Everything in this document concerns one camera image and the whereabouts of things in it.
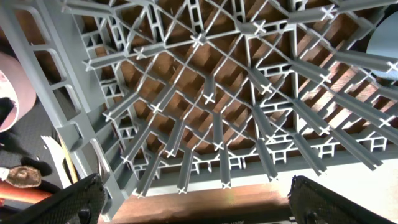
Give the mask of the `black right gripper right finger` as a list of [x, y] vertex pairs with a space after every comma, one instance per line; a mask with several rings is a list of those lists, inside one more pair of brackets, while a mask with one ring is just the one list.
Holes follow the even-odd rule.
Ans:
[[288, 200], [299, 224], [394, 224], [303, 175], [292, 178]]

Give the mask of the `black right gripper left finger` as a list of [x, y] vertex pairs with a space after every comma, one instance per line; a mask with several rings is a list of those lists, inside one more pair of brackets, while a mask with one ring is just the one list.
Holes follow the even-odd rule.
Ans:
[[96, 224], [106, 192], [98, 174], [91, 174], [29, 208], [1, 220], [1, 224]]

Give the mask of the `orange carrot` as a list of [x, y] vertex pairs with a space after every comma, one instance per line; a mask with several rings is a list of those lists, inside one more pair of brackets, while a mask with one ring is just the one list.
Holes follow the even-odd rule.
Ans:
[[52, 193], [33, 188], [18, 188], [1, 181], [1, 199], [36, 204], [52, 196]]

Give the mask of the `brown walnut shell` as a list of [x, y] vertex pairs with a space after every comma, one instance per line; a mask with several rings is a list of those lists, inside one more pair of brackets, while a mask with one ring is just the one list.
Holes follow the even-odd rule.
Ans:
[[16, 166], [10, 169], [6, 182], [18, 188], [38, 187], [42, 183], [42, 176], [35, 167]]

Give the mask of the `pink bowl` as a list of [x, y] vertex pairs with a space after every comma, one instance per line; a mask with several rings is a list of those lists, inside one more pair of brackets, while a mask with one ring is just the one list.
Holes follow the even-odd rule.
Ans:
[[36, 92], [20, 62], [1, 52], [1, 99], [10, 100], [12, 108], [1, 119], [1, 132], [11, 129], [35, 105]]

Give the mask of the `light blue cup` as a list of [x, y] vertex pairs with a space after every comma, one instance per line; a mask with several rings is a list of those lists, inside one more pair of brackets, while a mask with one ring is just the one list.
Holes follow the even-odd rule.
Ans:
[[366, 52], [382, 57], [393, 58], [393, 68], [371, 68], [373, 74], [388, 80], [397, 81], [397, 12], [384, 19], [371, 36]]

